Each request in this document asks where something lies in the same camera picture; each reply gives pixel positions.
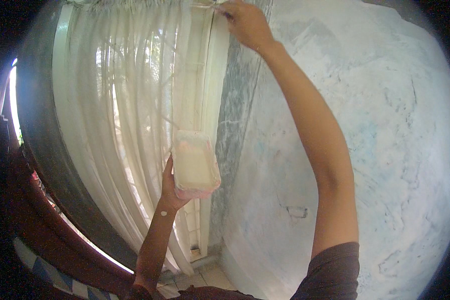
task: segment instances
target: right arm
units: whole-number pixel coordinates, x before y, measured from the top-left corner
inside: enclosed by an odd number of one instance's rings
[[[242,1],[220,9],[230,32],[264,59],[292,113],[318,186],[312,258],[330,247],[358,242],[355,184],[348,147],[330,108],[284,46],[275,41],[262,11]]]

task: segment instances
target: t-shirt sleeve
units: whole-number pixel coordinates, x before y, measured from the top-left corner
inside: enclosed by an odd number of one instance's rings
[[[358,243],[330,247],[310,261],[306,277],[291,300],[355,300],[359,270]]]
[[[126,300],[153,300],[144,286],[134,284],[126,295]]]

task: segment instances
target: hand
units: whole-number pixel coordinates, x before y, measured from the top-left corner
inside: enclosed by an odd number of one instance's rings
[[[242,0],[231,0],[220,5],[217,10],[227,17],[230,33],[258,54],[274,44],[275,39],[265,15],[255,5]]]
[[[175,180],[172,175],[173,158],[172,155],[166,162],[165,170],[163,171],[162,178],[162,196],[160,197],[159,204],[163,204],[166,207],[171,208],[174,212],[177,212],[180,208],[186,205],[190,199],[180,199],[175,194]]]

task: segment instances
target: dark t-shirt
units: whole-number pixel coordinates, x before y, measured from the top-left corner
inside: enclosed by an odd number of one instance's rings
[[[358,243],[344,243],[328,248],[310,261],[306,277],[291,300],[354,300],[357,298],[359,269]],[[133,285],[127,299],[152,300],[152,297],[143,286]],[[252,300],[256,298],[239,291],[229,291],[213,286],[197,288],[191,286],[186,291],[180,291],[180,296],[173,299]]]

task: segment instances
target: right hand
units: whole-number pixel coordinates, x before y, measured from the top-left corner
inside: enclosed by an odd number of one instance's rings
[[[228,30],[246,47],[261,53],[275,39],[262,10],[242,0],[230,0],[217,10],[227,16]]]

